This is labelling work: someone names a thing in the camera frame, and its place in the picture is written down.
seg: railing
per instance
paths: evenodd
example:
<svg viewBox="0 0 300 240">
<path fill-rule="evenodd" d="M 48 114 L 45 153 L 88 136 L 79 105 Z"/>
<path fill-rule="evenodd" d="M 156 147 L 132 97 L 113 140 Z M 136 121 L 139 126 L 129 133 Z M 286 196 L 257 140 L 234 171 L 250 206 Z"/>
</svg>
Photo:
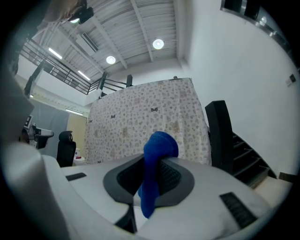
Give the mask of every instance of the railing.
<svg viewBox="0 0 300 240">
<path fill-rule="evenodd" d="M 123 89 L 132 86 L 132 75 L 127 76 L 127 82 L 125 83 L 106 78 L 106 72 L 99 80 L 90 83 L 32 40 L 25 43 L 20 54 L 37 66 L 45 60 L 44 71 L 86 95 L 97 89 L 107 88 L 117 91 L 112 87 Z"/>
</svg>

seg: blue fabric object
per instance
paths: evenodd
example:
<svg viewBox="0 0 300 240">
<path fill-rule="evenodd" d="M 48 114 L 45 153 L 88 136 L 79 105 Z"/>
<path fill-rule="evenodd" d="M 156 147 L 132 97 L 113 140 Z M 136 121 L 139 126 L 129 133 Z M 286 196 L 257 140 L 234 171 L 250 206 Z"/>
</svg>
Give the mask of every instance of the blue fabric object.
<svg viewBox="0 0 300 240">
<path fill-rule="evenodd" d="M 142 213 L 146 218 L 152 215 L 155 199 L 159 197 L 156 180 L 158 161 L 166 156 L 178 157 L 178 145 L 167 133 L 155 132 L 144 146 L 144 179 L 138 190 Z"/>
</svg>

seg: chair backrest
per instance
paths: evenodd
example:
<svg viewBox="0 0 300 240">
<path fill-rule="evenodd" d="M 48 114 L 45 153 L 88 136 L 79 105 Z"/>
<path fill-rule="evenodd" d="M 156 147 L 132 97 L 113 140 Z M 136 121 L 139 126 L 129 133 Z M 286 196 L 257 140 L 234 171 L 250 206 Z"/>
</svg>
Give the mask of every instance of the chair backrest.
<svg viewBox="0 0 300 240">
<path fill-rule="evenodd" d="M 72 138 L 72 131 L 64 131 L 59 135 L 56 160 L 60 167 L 70 167 L 76 151 L 76 143 Z"/>
</svg>

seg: black stair step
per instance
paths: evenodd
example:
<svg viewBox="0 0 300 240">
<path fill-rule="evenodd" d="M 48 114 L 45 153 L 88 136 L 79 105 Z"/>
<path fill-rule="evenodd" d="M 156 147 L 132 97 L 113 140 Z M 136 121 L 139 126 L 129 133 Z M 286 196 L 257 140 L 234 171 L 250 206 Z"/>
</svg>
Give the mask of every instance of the black stair step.
<svg viewBox="0 0 300 240">
<path fill-rule="evenodd" d="M 244 158 L 244 157 L 246 157 L 249 153 L 251 153 L 252 152 L 252 149 L 244 149 L 244 150 L 242 150 L 242 151 L 240 151 L 240 152 L 238 152 L 238 153 L 236 153 L 235 155 L 234 155 L 234 161 L 237 161 L 237 160 L 239 160 L 239 159 L 241 159 L 241 158 Z"/>
<path fill-rule="evenodd" d="M 234 145 L 233 145 L 233 148 L 236 149 L 236 148 L 239 148 L 240 146 L 242 146 L 244 144 L 244 142 L 235 142 Z"/>
<path fill-rule="evenodd" d="M 250 167 L 254 166 L 258 161 L 261 160 L 259 157 L 251 157 L 250 161 L 248 161 L 246 164 L 240 166 L 238 170 L 233 172 L 233 176 L 236 177 L 240 175 L 241 173 L 245 172 L 248 170 Z"/>
<path fill-rule="evenodd" d="M 270 168 L 268 167 L 259 166 L 256 169 L 255 174 L 251 174 L 251 176 L 248 176 L 241 181 L 251 188 L 256 188 L 268 176 L 269 170 Z"/>
</svg>

